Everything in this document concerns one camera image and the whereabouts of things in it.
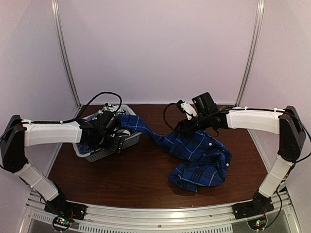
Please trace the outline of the blue plaid long sleeve shirt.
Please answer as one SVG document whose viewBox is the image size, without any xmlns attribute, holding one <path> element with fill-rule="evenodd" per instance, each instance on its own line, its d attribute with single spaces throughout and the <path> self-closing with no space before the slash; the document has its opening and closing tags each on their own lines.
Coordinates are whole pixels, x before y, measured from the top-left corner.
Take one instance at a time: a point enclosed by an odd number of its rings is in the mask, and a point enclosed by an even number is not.
<svg viewBox="0 0 311 233">
<path fill-rule="evenodd" d="M 198 130 L 193 135 L 171 132 L 162 135 L 152 131 L 139 117 L 118 114 L 121 128 L 144 133 L 169 154 L 182 160 L 169 175 L 176 186 L 197 192 L 198 187 L 219 186 L 226 180 L 232 155 L 227 147 L 210 134 Z"/>
</svg>

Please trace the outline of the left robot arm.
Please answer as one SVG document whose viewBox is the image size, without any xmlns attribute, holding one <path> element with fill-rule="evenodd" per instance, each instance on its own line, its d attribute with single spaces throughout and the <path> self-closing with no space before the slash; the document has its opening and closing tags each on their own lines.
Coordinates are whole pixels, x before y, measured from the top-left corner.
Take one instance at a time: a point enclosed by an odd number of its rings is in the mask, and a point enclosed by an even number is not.
<svg viewBox="0 0 311 233">
<path fill-rule="evenodd" d="M 41 144 L 86 144 L 92 150 L 110 149 L 119 142 L 121 121 L 116 113 L 104 111 L 93 120 L 31 121 L 19 115 L 10 118 L 0 137 L 2 168 L 17 175 L 38 192 L 60 216 L 70 205 L 59 186 L 49 180 L 26 157 L 25 148 Z"/>
</svg>

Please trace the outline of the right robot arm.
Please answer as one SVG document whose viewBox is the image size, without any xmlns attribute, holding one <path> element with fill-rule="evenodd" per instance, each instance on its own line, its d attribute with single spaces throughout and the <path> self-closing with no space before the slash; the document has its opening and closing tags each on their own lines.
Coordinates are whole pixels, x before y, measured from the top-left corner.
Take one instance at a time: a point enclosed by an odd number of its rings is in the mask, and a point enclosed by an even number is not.
<svg viewBox="0 0 311 233">
<path fill-rule="evenodd" d="M 268 210 L 271 196 L 287 179 L 294 166 L 300 162 L 307 130 L 293 106 L 285 109 L 256 109 L 229 105 L 219 108 L 210 93 L 192 98 L 192 104 L 179 100 L 177 107 L 186 115 L 175 129 L 187 133 L 196 130 L 251 129 L 279 135 L 276 160 L 251 201 L 233 206 L 237 214 L 251 211 L 261 214 Z"/>
</svg>

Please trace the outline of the grey plastic laundry basket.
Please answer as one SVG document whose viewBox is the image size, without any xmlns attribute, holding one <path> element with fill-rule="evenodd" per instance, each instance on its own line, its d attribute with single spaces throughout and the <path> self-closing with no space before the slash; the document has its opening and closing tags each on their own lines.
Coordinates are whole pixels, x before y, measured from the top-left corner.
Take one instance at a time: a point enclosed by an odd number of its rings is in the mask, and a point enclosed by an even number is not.
<svg viewBox="0 0 311 233">
<path fill-rule="evenodd" d="M 124 144 L 123 144 L 122 150 L 137 144 L 141 134 L 142 133 L 134 131 L 134 134 L 132 134 L 131 136 L 124 137 Z M 73 144 L 72 146 L 73 146 L 73 149 L 74 149 L 74 151 L 78 157 L 85 158 L 89 162 L 95 162 L 95 161 L 103 159 L 109 155 L 116 154 L 116 153 L 113 153 L 111 151 L 108 151 L 108 150 L 105 150 L 104 148 L 102 148 L 98 152 L 91 153 L 91 154 L 88 153 L 86 155 L 81 155 L 78 153 L 78 149 L 76 147 L 76 144 Z"/>
</svg>

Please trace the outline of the blue patterned shirt in basket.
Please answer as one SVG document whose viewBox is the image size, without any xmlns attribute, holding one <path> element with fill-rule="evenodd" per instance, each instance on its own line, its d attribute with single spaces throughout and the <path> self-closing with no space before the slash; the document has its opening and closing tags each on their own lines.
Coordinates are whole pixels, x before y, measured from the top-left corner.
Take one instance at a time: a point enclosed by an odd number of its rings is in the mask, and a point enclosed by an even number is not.
<svg viewBox="0 0 311 233">
<path fill-rule="evenodd" d="M 86 116 L 84 117 L 84 119 L 86 119 L 87 121 L 91 121 L 91 120 L 95 120 L 97 117 L 98 113 L 94 113 L 92 115 Z M 91 154 L 91 153 L 95 153 L 101 150 L 101 148 L 96 147 L 96 148 L 91 148 L 88 144 L 76 144 L 76 147 L 78 149 L 78 153 L 81 155 L 86 155 L 86 154 Z"/>
</svg>

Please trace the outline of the black white checked shirt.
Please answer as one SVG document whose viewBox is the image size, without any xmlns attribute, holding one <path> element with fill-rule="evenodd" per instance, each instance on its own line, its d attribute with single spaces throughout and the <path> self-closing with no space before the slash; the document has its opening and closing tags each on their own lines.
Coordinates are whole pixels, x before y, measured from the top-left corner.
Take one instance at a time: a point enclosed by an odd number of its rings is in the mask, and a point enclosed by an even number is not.
<svg viewBox="0 0 311 233">
<path fill-rule="evenodd" d="M 121 106 L 119 106 L 118 111 L 115 114 L 112 113 L 112 116 L 113 116 L 112 121 L 114 122 L 114 125 L 112 126 L 112 130 L 111 130 L 112 136 L 118 135 L 119 137 L 129 137 L 132 134 L 134 134 L 133 130 L 123 129 L 121 127 L 120 116 L 123 116 L 123 115 L 135 116 L 136 114 L 128 105 L 122 104 Z"/>
</svg>

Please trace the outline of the left circuit board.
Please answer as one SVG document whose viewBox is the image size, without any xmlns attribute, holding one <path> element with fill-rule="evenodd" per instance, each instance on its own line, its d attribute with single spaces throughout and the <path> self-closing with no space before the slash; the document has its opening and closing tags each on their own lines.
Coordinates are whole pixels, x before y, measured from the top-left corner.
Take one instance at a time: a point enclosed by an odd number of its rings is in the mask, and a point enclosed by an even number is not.
<svg viewBox="0 0 311 233">
<path fill-rule="evenodd" d="M 73 222 L 74 221 L 72 219 L 56 216 L 52 220 L 52 226 L 56 231 L 63 232 L 68 230 L 72 226 Z"/>
</svg>

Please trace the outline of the circuit board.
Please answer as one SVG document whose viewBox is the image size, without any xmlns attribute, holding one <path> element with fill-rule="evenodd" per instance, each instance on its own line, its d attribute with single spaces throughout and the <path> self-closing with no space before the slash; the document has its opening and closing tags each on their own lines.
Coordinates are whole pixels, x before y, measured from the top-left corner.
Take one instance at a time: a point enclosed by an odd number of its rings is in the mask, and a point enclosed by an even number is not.
<svg viewBox="0 0 311 233">
<path fill-rule="evenodd" d="M 56 216 L 52 220 L 52 226 L 56 231 L 63 232 L 68 230 L 72 226 L 73 222 L 74 221 L 72 219 Z"/>
<path fill-rule="evenodd" d="M 267 225 L 267 218 L 262 216 L 247 220 L 248 226 L 254 231 L 259 231 Z"/>
</svg>

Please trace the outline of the right circuit board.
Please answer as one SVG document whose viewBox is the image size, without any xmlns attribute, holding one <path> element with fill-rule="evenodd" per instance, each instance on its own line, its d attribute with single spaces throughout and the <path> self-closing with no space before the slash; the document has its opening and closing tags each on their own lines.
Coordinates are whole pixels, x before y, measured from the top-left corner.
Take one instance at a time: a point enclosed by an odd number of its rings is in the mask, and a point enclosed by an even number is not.
<svg viewBox="0 0 311 233">
<path fill-rule="evenodd" d="M 259 231 L 267 225 L 267 218 L 262 216 L 247 220 L 248 226 L 254 231 Z"/>
</svg>

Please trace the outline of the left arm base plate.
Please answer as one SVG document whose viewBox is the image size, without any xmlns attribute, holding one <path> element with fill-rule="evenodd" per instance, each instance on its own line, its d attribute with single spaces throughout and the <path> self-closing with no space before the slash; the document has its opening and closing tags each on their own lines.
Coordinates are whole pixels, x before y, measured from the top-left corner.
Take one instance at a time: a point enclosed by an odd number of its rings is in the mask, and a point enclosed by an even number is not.
<svg viewBox="0 0 311 233">
<path fill-rule="evenodd" d="M 44 211 L 48 213 L 55 214 L 57 216 L 62 216 L 73 220 L 84 220 L 86 214 L 87 206 L 84 204 L 74 203 L 67 201 L 65 210 L 60 211 L 52 207 L 52 204 L 48 202 L 45 204 Z"/>
</svg>

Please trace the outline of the front aluminium rail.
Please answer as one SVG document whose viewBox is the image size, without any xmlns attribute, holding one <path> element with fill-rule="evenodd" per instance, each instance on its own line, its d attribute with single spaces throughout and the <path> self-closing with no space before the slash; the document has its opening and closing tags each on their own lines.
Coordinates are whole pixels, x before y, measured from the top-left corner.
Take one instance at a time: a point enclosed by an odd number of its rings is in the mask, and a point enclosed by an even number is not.
<svg viewBox="0 0 311 233">
<path fill-rule="evenodd" d="M 233 204 L 188 208 L 119 208 L 86 205 L 68 233 L 256 233 L 254 224 L 266 220 L 265 233 L 300 233 L 301 227 L 287 191 L 272 196 L 274 209 L 237 219 Z"/>
</svg>

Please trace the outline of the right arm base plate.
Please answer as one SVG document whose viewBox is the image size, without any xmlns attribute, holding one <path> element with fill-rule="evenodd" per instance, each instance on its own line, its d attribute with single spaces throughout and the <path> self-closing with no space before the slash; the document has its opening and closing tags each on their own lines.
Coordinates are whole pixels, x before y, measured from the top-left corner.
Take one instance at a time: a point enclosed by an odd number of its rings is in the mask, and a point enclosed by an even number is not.
<svg viewBox="0 0 311 233">
<path fill-rule="evenodd" d="M 239 202 L 232 205 L 235 219 L 249 218 L 257 215 L 263 215 L 266 212 L 273 211 L 275 208 L 268 203 L 264 206 L 255 203 L 253 200 L 247 202 Z"/>
</svg>

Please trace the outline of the right aluminium frame post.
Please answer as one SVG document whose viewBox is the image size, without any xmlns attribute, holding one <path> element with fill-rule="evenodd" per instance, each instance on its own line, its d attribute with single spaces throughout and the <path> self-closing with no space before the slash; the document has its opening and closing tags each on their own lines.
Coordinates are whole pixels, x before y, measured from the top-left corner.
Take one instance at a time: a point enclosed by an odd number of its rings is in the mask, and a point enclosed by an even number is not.
<svg viewBox="0 0 311 233">
<path fill-rule="evenodd" d="M 264 5 L 265 5 L 264 0 L 257 1 L 253 33 L 252 33 L 249 53 L 247 56 L 246 65 L 245 65 L 245 69 L 244 69 L 244 73 L 242 77 L 242 82 L 241 82 L 239 93 L 238 93 L 238 96 L 235 102 L 236 106 L 240 106 L 244 93 L 246 91 L 248 80 L 250 78 L 252 66 L 254 63 L 255 55 L 256 55 L 256 49 L 258 47 L 259 38 L 261 34 L 261 29 L 262 29 L 262 23 L 263 23 L 263 18 L 264 18 L 264 11 L 265 11 Z"/>
</svg>

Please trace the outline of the aluminium frame post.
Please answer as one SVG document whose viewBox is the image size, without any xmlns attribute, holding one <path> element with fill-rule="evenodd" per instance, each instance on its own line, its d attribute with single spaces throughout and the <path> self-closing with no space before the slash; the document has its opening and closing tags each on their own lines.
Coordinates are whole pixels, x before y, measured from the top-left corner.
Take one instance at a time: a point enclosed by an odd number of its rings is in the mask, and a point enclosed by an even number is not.
<svg viewBox="0 0 311 233">
<path fill-rule="evenodd" d="M 261 34 L 261 29 L 262 29 L 262 23 L 263 23 L 263 18 L 264 18 L 264 11 L 265 11 L 264 5 L 265 5 L 264 0 L 257 1 L 253 33 L 252 33 L 249 53 L 247 56 L 246 65 L 245 65 L 245 69 L 244 69 L 244 73 L 242 77 L 242 82 L 241 82 L 239 93 L 238 93 L 238 96 L 235 102 L 236 106 L 240 106 L 244 93 L 246 91 L 248 80 L 250 78 L 252 66 L 254 63 L 255 55 L 256 55 L 256 49 L 258 47 L 259 38 Z"/>
<path fill-rule="evenodd" d="M 55 28 L 56 28 L 57 40 L 58 40 L 58 44 L 60 48 L 61 60 L 63 62 L 66 78 L 69 83 L 69 89 L 72 94 L 75 106 L 77 108 L 80 108 L 81 102 L 78 97 L 77 88 L 74 83 L 74 79 L 73 79 L 73 75 L 72 75 L 72 71 L 71 71 L 71 67 L 69 63 L 69 57 L 68 57 L 68 53 L 66 50 L 66 44 L 65 44 L 62 23 L 61 23 L 61 16 L 60 16 L 60 11 L 59 11 L 59 1 L 51 0 L 51 5 L 52 5 L 52 14 L 53 14 Z"/>
</svg>

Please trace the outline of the left aluminium frame post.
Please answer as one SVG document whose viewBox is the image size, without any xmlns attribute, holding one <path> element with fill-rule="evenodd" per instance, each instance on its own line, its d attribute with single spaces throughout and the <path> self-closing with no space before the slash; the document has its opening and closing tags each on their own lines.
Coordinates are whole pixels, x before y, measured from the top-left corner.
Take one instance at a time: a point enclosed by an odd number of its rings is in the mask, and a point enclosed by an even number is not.
<svg viewBox="0 0 311 233">
<path fill-rule="evenodd" d="M 52 5 L 52 14 L 53 14 L 55 28 L 56 28 L 57 40 L 58 40 L 58 44 L 60 48 L 61 60 L 63 62 L 66 78 L 69 83 L 69 89 L 72 94 L 75 106 L 77 108 L 80 108 L 81 102 L 78 97 L 77 88 L 74 83 L 74 79 L 73 79 L 73 75 L 72 75 L 72 71 L 71 71 L 71 67 L 69 63 L 69 57 L 68 57 L 68 53 L 66 50 L 66 44 L 65 44 L 62 23 L 61 23 L 61 16 L 60 16 L 60 11 L 59 11 L 59 1 L 51 0 L 51 5 Z"/>
</svg>

